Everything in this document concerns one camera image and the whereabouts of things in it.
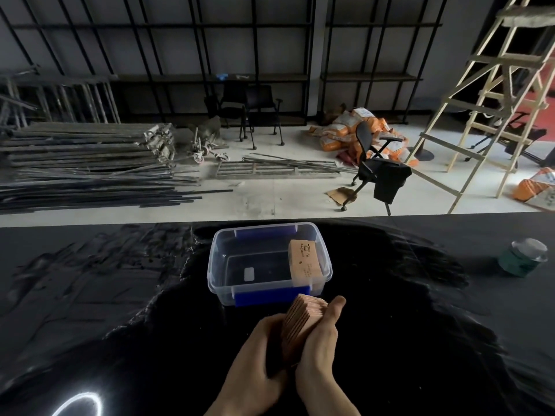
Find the metal shelving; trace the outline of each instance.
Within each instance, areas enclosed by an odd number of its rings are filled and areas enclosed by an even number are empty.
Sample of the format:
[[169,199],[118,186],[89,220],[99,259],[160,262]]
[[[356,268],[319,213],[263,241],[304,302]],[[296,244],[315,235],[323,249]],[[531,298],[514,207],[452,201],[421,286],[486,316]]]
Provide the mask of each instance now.
[[[407,106],[405,111],[403,112],[403,118],[400,120],[401,124],[406,124],[407,123],[407,114],[408,114],[408,110],[410,108],[410,105],[412,103],[412,100],[414,98],[414,95],[416,93],[416,89],[418,87],[418,84],[420,81],[422,81],[422,73],[424,71],[424,67],[426,65],[426,60],[428,59],[428,55],[430,53],[430,49],[432,48],[432,44],[434,43],[434,38],[436,36],[437,33],[437,29],[441,26],[440,20],[441,20],[441,16],[443,15],[443,11],[445,9],[445,5],[447,4],[447,0],[442,0],[441,2],[441,6],[440,6],[440,10],[437,14],[436,20],[433,23],[426,23],[423,22],[422,20],[424,19],[424,14],[426,13],[426,8],[428,6],[428,2],[429,0],[423,0],[421,8],[420,8],[420,13],[419,13],[419,17],[418,20],[415,23],[389,23],[388,22],[388,18],[390,15],[390,11],[391,11],[391,4],[392,4],[392,0],[387,0],[387,4],[386,4],[386,8],[385,8],[385,14],[384,14],[384,20],[383,22],[376,22],[376,13],[378,11],[378,3],[380,0],[374,0],[373,5],[372,5],[372,10],[370,13],[370,20],[368,23],[335,23],[334,18],[335,18],[335,7],[336,7],[336,1],[337,0],[332,0],[331,2],[331,15],[330,15],[330,21],[326,24],[327,27],[329,28],[329,34],[328,34],[328,50],[326,53],[326,60],[325,60],[325,66],[323,69],[323,73],[320,76],[320,78],[323,81],[323,88],[322,88],[322,97],[321,97],[321,104],[320,104],[320,111],[323,112],[324,110],[324,103],[325,103],[325,97],[326,97],[326,85],[327,83],[357,83],[356,86],[356,94],[355,94],[355,100],[353,102],[353,104],[355,106],[360,106],[358,104],[358,98],[360,96],[360,91],[361,91],[361,85],[364,82],[368,82],[368,90],[366,91],[366,98],[365,98],[365,102],[364,102],[364,107],[366,107],[368,105],[368,101],[370,99],[370,94],[372,91],[372,85],[374,82],[397,82],[397,90],[395,92],[395,98],[393,100],[393,105],[391,108],[391,113],[394,114],[397,110],[397,103],[399,101],[399,94],[401,92],[401,88],[403,83],[408,83],[408,82],[413,82],[413,88],[412,88],[412,92],[411,95],[408,99],[407,102]],[[360,72],[339,72],[339,73],[330,73],[329,72],[329,63],[330,63],[330,51],[331,51],[331,41],[332,41],[332,36],[333,36],[333,31],[335,28],[350,28],[350,27],[358,27],[358,28],[368,28],[368,33],[366,35],[366,43],[364,46],[364,53],[362,55],[362,64],[361,64],[361,68],[360,68]],[[377,71],[377,67],[378,67],[378,61],[380,58],[380,52],[382,49],[382,44],[384,41],[384,33],[385,30],[389,27],[408,27],[408,28],[414,28],[414,32],[412,35],[412,41],[411,41],[411,45],[409,47],[406,59],[405,59],[405,63],[403,65],[402,71],[398,72],[398,73],[394,73],[394,72],[387,72],[387,73],[382,73]],[[424,57],[422,59],[422,63],[420,65],[420,69],[419,72],[416,76],[412,76],[410,74],[407,73],[408,70],[408,66],[414,51],[414,47],[416,44],[416,39],[418,37],[418,34],[420,32],[420,28],[422,27],[430,27],[432,28],[432,32],[430,35],[430,39],[428,41],[428,45],[426,47],[426,51],[424,53]],[[366,71],[366,62],[368,61],[368,51],[370,48],[370,41],[372,38],[372,33],[374,28],[380,28],[380,37],[378,40],[378,47],[377,47],[377,51],[376,51],[376,56],[373,59],[373,65],[372,65],[372,70],[371,72],[367,72]]]
[[[98,35],[99,29],[130,29],[134,33],[135,41],[138,46],[142,63],[144,66],[145,74],[144,75],[118,75],[114,77],[114,81],[123,84],[123,85],[136,85],[136,84],[148,84],[151,88],[153,97],[156,102],[156,108],[158,110],[157,114],[153,114],[156,116],[157,120],[165,121],[167,116],[171,117],[179,117],[179,116],[188,116],[188,115],[197,115],[197,114],[178,114],[175,112],[173,104],[171,102],[171,97],[168,89],[168,85],[170,84],[203,84],[205,94],[208,96],[210,93],[214,93],[214,85],[223,83],[222,81],[218,80],[216,76],[212,73],[212,68],[210,66],[210,58],[208,53],[208,43],[206,42],[206,35],[205,29],[252,29],[253,30],[253,40],[254,40],[254,62],[255,62],[255,73],[254,74],[244,74],[241,76],[246,76],[247,78],[237,78],[236,75],[230,75],[228,80],[237,80],[237,81],[245,81],[247,83],[301,83],[302,84],[302,110],[291,112],[290,114],[294,116],[301,115],[303,117],[303,121],[306,122],[306,115],[308,110],[308,98],[309,98],[309,70],[311,69],[311,61],[312,61],[312,44],[313,44],[313,35],[314,35],[314,15],[315,15],[315,8],[316,8],[316,0],[307,0],[306,6],[306,21],[302,23],[259,23],[256,17],[256,0],[251,0],[251,14],[252,19],[249,23],[205,23],[202,17],[202,10],[200,5],[200,0],[187,0],[189,10],[191,13],[191,22],[190,23],[149,23],[148,15],[144,7],[143,0],[138,0],[139,5],[141,8],[142,13],[142,20],[144,23],[137,23],[131,8],[129,6],[129,0],[123,0],[127,16],[129,18],[128,23],[95,23],[92,15],[90,14],[90,10],[87,6],[85,0],[80,0],[80,3],[87,15],[88,23],[74,23],[63,0],[57,0],[59,7],[61,8],[64,17],[67,20],[67,23],[55,23],[55,24],[41,24],[39,23],[37,17],[34,15],[32,8],[28,2],[28,0],[21,0],[27,13],[29,13],[32,23],[31,24],[11,24],[9,18],[6,16],[4,11],[0,6],[0,17],[6,23],[6,26],[9,28],[10,33],[12,34],[14,40],[18,44],[19,48],[23,52],[27,62],[30,65],[33,64],[31,56],[28,54],[28,51],[25,49],[25,46],[21,39],[18,37],[16,30],[37,30],[40,34],[42,41],[44,42],[49,55],[52,58],[52,61],[56,65],[57,69],[59,70],[60,74],[65,75],[64,69],[62,68],[56,53],[52,49],[50,43],[48,42],[45,31],[57,31],[57,30],[64,30],[64,31],[71,31],[81,55],[83,56],[87,67],[92,75],[95,75],[95,69],[92,65],[90,58],[87,54],[86,49],[84,48],[79,34],[77,30],[80,29],[88,29],[92,30],[95,35],[95,40],[99,48],[101,49],[101,53],[103,55],[104,61],[106,62],[106,66],[110,73],[114,74],[114,70],[112,65],[108,59],[106,54],[106,50],[104,45]],[[264,74],[260,73],[259,69],[259,53],[258,53],[258,29],[264,28],[297,28],[297,29],[306,29],[306,36],[305,36],[305,49],[304,49],[304,65],[303,65],[303,72],[298,74]],[[156,68],[157,74],[153,74],[151,71],[146,55],[145,50],[143,47],[143,43],[139,37],[138,31],[141,29],[146,29],[148,31],[149,36],[149,43],[150,49],[154,54],[154,58],[156,60]],[[154,42],[153,34],[151,33],[152,29],[192,29],[195,35],[195,43],[197,46],[197,53],[198,53],[198,61],[200,65],[200,74],[177,74],[177,75],[170,75],[164,74],[160,60],[158,51],[156,49],[156,44]],[[169,114],[164,113],[162,108],[162,102],[159,96],[158,91],[156,88],[161,86],[164,90],[164,95],[166,97],[166,101],[169,107]],[[120,101],[124,101],[125,97],[120,94],[118,97]],[[123,111],[129,111],[128,105],[123,105]]]

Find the concrete floor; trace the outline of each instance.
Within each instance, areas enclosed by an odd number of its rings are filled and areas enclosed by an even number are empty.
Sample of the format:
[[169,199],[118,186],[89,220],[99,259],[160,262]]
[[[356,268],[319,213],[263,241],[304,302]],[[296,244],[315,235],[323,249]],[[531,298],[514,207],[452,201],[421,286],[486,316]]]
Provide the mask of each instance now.
[[[410,139],[413,145],[424,125],[427,117],[414,116],[411,124],[396,126],[396,129]],[[256,129],[255,141],[257,153],[289,157],[305,160],[332,160],[336,152],[323,152],[318,138],[303,134],[305,127],[284,127],[285,146],[278,146],[279,135],[269,135],[271,129]],[[446,141],[457,143],[462,131],[462,125],[449,118],[440,121],[432,131],[433,135]],[[239,143],[239,129],[223,129],[222,136],[228,140],[230,147],[225,151],[231,160],[241,160],[243,156],[252,153],[251,143]],[[467,146],[481,136],[469,136]],[[545,156],[551,150],[552,142],[538,142],[533,152],[538,156]],[[431,162],[421,163],[418,167],[459,190],[464,184],[475,164],[475,161],[464,162],[459,158],[453,170],[445,173],[446,164],[452,157],[452,151],[430,142],[426,147],[435,153],[436,158]],[[508,161],[503,152],[503,146],[497,145],[491,158],[498,161]],[[170,207],[112,207],[102,209],[71,209],[38,211],[17,215],[0,216],[0,227],[9,226],[53,226],[68,224],[105,224],[105,223],[147,223],[147,222],[184,222],[184,221],[222,221],[222,220],[262,220],[262,219],[303,219],[320,217],[355,217],[355,216],[385,216],[383,203],[372,196],[373,185],[367,185],[359,194],[355,203],[347,211],[340,212],[339,207],[324,193],[326,191],[348,185],[352,179],[346,174],[336,179],[321,180],[246,180],[240,186],[237,181],[221,181],[212,179],[217,163],[214,159],[207,159],[200,166],[203,178],[201,187],[184,187],[184,190],[218,190],[232,188],[233,192],[220,194],[205,194],[202,200],[194,203]],[[510,198],[510,193],[519,181],[528,178],[538,170],[538,165],[526,158],[519,160],[517,173],[510,175],[504,194],[494,198],[497,187],[503,177],[503,170],[485,164],[478,176],[472,181],[467,194],[459,202],[455,213],[491,213],[491,212],[532,212],[536,209]],[[395,202],[391,205],[394,215],[433,215],[445,214],[454,201],[454,196],[440,188],[422,180],[416,175],[407,179]]]

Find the glossy black surface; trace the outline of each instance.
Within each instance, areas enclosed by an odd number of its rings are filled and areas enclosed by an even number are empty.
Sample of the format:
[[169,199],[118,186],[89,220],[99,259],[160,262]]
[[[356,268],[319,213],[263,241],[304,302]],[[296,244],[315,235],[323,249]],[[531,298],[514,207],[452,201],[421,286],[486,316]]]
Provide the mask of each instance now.
[[[517,280],[492,263],[522,236],[555,248],[552,216],[314,221],[334,269],[323,298],[347,298],[334,374],[363,415],[551,414],[553,267]],[[0,230],[0,414],[51,415],[84,391],[104,415],[202,414],[256,322],[288,307],[222,307],[209,292],[225,226]],[[286,412],[304,413],[294,385],[270,411]]]

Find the plastic storage box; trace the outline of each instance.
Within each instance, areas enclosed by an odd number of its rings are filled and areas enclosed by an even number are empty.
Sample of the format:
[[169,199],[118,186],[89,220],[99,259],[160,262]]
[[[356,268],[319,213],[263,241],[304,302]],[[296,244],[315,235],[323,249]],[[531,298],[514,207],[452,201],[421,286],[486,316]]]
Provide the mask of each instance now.
[[[293,286],[288,247],[292,239],[315,241],[323,279]],[[310,222],[222,229],[214,235],[208,260],[208,287],[223,305],[289,302],[297,294],[317,296],[331,279],[322,235]]]

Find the wooden ladder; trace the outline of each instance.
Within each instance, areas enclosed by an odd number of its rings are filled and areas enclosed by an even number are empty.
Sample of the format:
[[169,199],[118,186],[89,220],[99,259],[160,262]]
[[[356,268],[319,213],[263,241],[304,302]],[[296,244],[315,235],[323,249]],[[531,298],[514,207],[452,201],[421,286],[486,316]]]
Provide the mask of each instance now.
[[[538,115],[538,112],[548,107],[548,104],[545,102],[545,96],[547,95],[547,92],[551,87],[551,82],[555,76],[555,58],[551,58],[551,54],[555,48],[555,33],[541,55],[511,54],[508,53],[507,50],[519,27],[554,26],[555,7],[528,6],[530,0],[522,0],[522,3],[517,5],[516,1],[517,0],[509,0],[505,8],[497,14],[494,25],[482,40],[476,53],[470,56],[466,69],[456,87],[443,97],[442,106],[438,109],[438,111],[436,111],[434,117],[428,123],[424,132],[420,134],[420,138],[414,146],[412,153],[405,161],[407,164],[412,160],[414,154],[418,151],[420,146],[422,146],[422,143],[424,143],[424,140],[429,140],[433,143],[439,144],[440,146],[454,150],[455,154],[451,163],[448,165],[447,171],[453,167],[459,153],[472,159],[476,159],[477,163],[460,191],[455,190],[454,188],[451,188],[413,168],[412,171],[414,174],[455,196],[455,201],[449,209],[448,214],[450,214],[457,206],[461,197],[468,188],[468,185],[484,162],[488,162],[505,170],[505,175],[499,185],[496,197],[499,197],[503,193],[503,188],[507,178],[515,169],[515,164],[518,160],[518,156],[522,152],[523,147],[531,143],[531,140],[528,139],[528,135],[530,134],[530,130],[532,129],[532,125]],[[496,57],[482,55],[482,52],[499,27],[509,28],[499,55]],[[547,63],[551,63],[552,69],[548,74],[546,81],[542,82],[539,72]],[[485,66],[473,73],[471,76],[468,76],[475,64],[485,64]],[[528,70],[528,73],[524,79],[522,87],[516,94],[514,94],[512,74],[519,69]],[[480,91],[480,97],[475,104],[453,99],[453,96],[486,74],[488,74],[486,83],[484,84],[483,90]],[[525,99],[524,97],[531,88],[534,88],[536,98],[534,100]],[[486,97],[498,100],[501,107],[499,109],[494,109],[483,106],[482,104]],[[437,120],[448,105],[472,111],[458,145],[430,135],[430,130],[434,127]],[[531,109],[531,112],[522,133],[517,135],[506,131],[506,128],[511,117],[520,105],[526,105]],[[479,112],[499,118],[501,120],[499,126],[495,128],[475,122],[476,116]],[[492,137],[489,140],[489,145],[485,148],[482,154],[463,147],[468,132],[473,128],[492,134]],[[500,137],[517,142],[517,147],[515,148],[515,152],[511,157],[509,165],[489,159],[489,153]]]

